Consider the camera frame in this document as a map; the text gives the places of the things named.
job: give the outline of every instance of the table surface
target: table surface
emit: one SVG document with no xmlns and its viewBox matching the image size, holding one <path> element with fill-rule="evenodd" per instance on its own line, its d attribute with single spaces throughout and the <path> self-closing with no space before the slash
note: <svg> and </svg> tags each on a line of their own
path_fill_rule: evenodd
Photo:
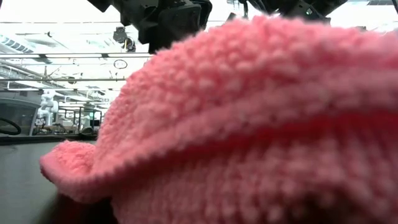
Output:
<svg viewBox="0 0 398 224">
<path fill-rule="evenodd" d="M 43 178 L 39 158 L 55 145 L 0 146 L 1 223 L 117 223 L 109 200 L 82 205 L 59 195 L 55 186 Z"/>
</svg>

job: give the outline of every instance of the ceiling light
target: ceiling light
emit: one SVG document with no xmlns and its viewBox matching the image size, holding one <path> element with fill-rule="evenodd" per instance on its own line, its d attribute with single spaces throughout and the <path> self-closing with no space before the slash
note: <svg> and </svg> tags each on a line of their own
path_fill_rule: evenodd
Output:
<svg viewBox="0 0 398 224">
<path fill-rule="evenodd" d="M 115 53 L 108 54 L 109 57 L 118 57 L 118 58 L 149 58 L 152 57 L 151 54 L 147 53 Z"/>
<path fill-rule="evenodd" d="M 82 104 L 82 103 L 80 103 L 80 104 L 78 104 L 78 103 L 63 103 L 63 104 L 60 104 L 60 106 L 71 106 L 71 107 L 74 107 L 74 106 L 84 106 L 84 104 Z"/>
<path fill-rule="evenodd" d="M 66 106 L 66 107 L 62 107 L 61 108 L 61 110 L 68 110 L 68 111 L 76 111 L 76 110 L 79 110 L 79 107 L 82 107 L 82 106 Z"/>
<path fill-rule="evenodd" d="M 79 88 L 78 91 L 120 91 L 120 88 Z"/>
<path fill-rule="evenodd" d="M 44 84 L 34 82 L 34 81 L 15 81 L 15 82 L 18 84 L 27 85 L 27 86 L 36 87 L 36 88 L 49 88 L 48 85 L 44 85 Z"/>
<path fill-rule="evenodd" d="M 65 97 L 65 95 L 63 95 L 61 93 L 57 93 L 57 92 L 55 92 L 55 96 Z"/>
<path fill-rule="evenodd" d="M 53 90 L 53 91 L 74 91 L 74 89 L 67 89 L 67 88 L 65 88 L 65 89 L 63 89 L 63 88 L 61 88 L 61 89 L 51 89 L 51 88 L 49 88 L 49 89 L 43 89 L 43 90 Z"/>
<path fill-rule="evenodd" d="M 104 109 L 109 109 L 109 105 L 98 105 L 97 110 L 104 110 Z"/>
<path fill-rule="evenodd" d="M 38 54 L 0 54 L 0 58 L 40 58 Z"/>
<path fill-rule="evenodd" d="M 110 103 L 111 102 L 91 102 L 91 104 L 94 104 L 94 105 L 108 105 Z"/>
<path fill-rule="evenodd" d="M 76 105 L 83 105 L 82 102 L 60 102 L 60 106 L 76 106 Z"/>
<path fill-rule="evenodd" d="M 66 97 L 77 101 L 90 101 L 89 98 L 86 98 L 84 96 L 66 96 Z"/>
<path fill-rule="evenodd" d="M 101 58 L 101 54 L 46 54 L 47 58 Z"/>
<path fill-rule="evenodd" d="M 9 91 L 38 91 L 39 89 L 36 89 L 36 88 L 18 88 L 18 89 L 8 88 L 6 90 L 9 90 Z"/>
</svg>

